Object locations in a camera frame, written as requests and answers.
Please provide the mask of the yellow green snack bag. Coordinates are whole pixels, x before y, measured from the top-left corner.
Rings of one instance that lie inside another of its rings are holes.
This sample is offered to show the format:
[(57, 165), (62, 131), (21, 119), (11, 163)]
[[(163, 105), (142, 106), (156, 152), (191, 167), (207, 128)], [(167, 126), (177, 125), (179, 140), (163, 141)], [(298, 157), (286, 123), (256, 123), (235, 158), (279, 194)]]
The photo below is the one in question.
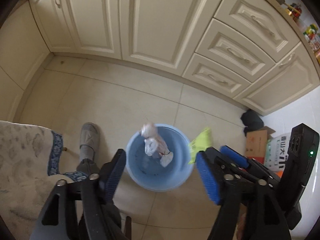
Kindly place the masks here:
[(212, 130), (209, 127), (206, 127), (193, 141), (189, 143), (189, 164), (195, 163), (198, 152), (205, 151), (207, 148), (212, 147), (212, 145)]

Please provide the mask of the clear plastic wrapper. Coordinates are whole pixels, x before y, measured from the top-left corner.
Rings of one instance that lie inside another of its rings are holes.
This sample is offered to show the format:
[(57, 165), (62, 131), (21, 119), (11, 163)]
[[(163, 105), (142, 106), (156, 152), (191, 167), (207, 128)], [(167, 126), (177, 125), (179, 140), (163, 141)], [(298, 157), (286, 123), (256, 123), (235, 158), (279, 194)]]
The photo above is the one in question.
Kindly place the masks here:
[(169, 150), (164, 139), (159, 135), (158, 128), (153, 123), (146, 123), (140, 129), (144, 138), (144, 152), (148, 157), (159, 159), (162, 167), (166, 168), (173, 160), (174, 154)]

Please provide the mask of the blue plastic trash bin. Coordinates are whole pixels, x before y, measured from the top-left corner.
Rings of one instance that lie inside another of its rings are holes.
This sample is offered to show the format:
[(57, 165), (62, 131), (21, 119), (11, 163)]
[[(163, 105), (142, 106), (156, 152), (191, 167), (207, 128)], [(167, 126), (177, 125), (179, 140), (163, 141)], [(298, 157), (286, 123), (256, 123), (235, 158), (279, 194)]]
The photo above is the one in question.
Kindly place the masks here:
[(131, 179), (144, 189), (165, 192), (178, 188), (193, 172), (189, 139), (176, 127), (156, 124), (159, 135), (167, 144), (168, 157), (157, 151), (145, 153), (146, 138), (136, 132), (126, 147), (126, 169)]

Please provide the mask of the cardboard box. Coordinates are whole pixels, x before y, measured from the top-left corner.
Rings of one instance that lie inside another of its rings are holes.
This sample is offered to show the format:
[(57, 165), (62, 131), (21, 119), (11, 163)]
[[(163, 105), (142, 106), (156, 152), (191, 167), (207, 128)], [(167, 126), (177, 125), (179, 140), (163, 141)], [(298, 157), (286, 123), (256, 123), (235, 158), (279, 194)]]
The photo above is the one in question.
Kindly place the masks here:
[(274, 129), (264, 126), (257, 131), (247, 132), (245, 156), (264, 164), (267, 142), (272, 139)]

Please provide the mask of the white rice sack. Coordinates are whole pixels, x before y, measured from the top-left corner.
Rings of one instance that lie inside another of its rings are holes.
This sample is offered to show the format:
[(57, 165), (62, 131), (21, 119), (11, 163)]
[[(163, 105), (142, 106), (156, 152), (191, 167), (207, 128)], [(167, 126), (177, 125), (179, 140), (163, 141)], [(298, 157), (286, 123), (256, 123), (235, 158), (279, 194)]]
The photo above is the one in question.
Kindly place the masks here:
[(273, 172), (284, 171), (288, 159), (288, 148), (291, 133), (285, 133), (278, 137), (268, 139), (264, 166)]

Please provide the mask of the black bag on floor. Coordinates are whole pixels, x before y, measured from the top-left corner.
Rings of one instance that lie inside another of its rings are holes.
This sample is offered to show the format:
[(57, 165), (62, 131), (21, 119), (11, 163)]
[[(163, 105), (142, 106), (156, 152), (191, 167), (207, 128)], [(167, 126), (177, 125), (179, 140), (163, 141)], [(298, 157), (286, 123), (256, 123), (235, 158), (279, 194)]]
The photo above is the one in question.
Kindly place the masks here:
[(245, 136), (248, 132), (254, 132), (264, 127), (263, 120), (251, 109), (243, 113), (240, 119), (244, 125)]

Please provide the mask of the grey slipper foot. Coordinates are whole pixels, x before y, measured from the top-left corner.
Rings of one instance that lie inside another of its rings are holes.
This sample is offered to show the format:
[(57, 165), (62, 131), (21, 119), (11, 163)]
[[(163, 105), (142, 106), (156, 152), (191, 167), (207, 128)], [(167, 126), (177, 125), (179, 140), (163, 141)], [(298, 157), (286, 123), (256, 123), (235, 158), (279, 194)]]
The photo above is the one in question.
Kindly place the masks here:
[(100, 169), (95, 163), (95, 157), (99, 152), (100, 131), (96, 124), (87, 122), (83, 124), (80, 133), (79, 165), (76, 170), (90, 176), (99, 173)]

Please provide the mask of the white blue tablecloth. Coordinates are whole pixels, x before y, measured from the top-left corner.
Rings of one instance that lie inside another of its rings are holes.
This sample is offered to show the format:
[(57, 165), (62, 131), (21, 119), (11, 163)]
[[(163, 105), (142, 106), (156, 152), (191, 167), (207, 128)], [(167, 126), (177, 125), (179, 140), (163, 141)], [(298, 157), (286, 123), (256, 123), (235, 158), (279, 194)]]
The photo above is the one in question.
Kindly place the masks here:
[(85, 179), (59, 171), (63, 137), (49, 128), (1, 121), (1, 217), (11, 230), (29, 228), (55, 182)]

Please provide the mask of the cream lower cabinets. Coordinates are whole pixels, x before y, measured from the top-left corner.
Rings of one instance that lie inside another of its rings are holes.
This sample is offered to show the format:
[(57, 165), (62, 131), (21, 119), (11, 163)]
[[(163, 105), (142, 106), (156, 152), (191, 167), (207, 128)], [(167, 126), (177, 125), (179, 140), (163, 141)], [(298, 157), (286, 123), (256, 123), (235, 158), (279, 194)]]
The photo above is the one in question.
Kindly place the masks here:
[(319, 86), (274, 0), (29, 0), (50, 51), (111, 57), (207, 87), (261, 115)]

